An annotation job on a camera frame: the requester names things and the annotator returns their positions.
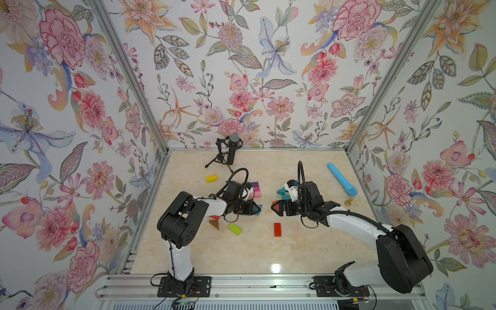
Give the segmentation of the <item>brown triangle block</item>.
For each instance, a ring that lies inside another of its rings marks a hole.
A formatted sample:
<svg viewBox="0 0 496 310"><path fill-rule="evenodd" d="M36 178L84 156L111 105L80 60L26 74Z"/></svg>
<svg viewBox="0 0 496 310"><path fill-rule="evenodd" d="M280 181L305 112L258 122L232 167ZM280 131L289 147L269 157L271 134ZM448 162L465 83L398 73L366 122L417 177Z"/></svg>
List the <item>brown triangle block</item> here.
<svg viewBox="0 0 496 310"><path fill-rule="evenodd" d="M219 222L218 220L209 220L209 223L217 230L219 230Z"/></svg>

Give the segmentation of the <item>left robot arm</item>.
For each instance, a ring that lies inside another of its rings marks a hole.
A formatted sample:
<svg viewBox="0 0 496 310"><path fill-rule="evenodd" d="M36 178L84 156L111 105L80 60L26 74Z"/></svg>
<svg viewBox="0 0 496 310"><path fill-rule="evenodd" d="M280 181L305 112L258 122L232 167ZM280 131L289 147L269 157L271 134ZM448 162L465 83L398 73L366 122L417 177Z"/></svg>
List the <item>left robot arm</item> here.
<svg viewBox="0 0 496 310"><path fill-rule="evenodd" d="M195 270L191 263L190 244L205 218L253 216L261 211L254 202L255 187L251 183L228 181L216 194L196 197L182 191L169 205L157 223L161 238L169 246L171 267L167 277L177 284L190 284Z"/></svg>

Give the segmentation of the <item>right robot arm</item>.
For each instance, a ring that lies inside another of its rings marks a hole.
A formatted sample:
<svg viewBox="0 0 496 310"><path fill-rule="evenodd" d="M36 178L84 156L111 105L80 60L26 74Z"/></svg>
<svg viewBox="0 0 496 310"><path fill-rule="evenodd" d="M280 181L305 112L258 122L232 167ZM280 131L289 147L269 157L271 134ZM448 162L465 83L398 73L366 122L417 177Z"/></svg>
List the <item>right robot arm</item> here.
<svg viewBox="0 0 496 310"><path fill-rule="evenodd" d="M324 201L314 182L285 185L289 198L272 204L279 216L299 216L337 229L367 244L377 253L375 261L348 262L334 272L327 285L341 296L370 285L388 285L406 294L433 272L424 248L412 229L404 224L389 226L352 212L334 201Z"/></svg>

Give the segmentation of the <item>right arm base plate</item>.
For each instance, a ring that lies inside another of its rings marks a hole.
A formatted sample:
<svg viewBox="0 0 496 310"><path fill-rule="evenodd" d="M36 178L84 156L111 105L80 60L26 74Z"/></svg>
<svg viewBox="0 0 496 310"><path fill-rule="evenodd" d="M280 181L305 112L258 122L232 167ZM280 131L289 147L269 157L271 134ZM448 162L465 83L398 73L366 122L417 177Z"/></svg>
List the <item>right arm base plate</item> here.
<svg viewBox="0 0 496 310"><path fill-rule="evenodd" d="M366 298L370 296L368 288L353 287L339 276L314 276L309 288L316 291L317 297Z"/></svg>

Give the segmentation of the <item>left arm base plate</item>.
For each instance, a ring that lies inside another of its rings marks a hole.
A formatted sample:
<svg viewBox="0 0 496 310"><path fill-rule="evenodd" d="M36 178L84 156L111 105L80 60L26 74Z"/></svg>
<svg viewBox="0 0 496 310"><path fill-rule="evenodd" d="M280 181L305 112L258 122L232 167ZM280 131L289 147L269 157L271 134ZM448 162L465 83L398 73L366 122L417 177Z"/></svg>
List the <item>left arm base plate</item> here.
<svg viewBox="0 0 496 310"><path fill-rule="evenodd" d="M168 275L160 280L157 296L160 298L182 297L210 297L212 278L210 276L193 276L185 281L179 281Z"/></svg>

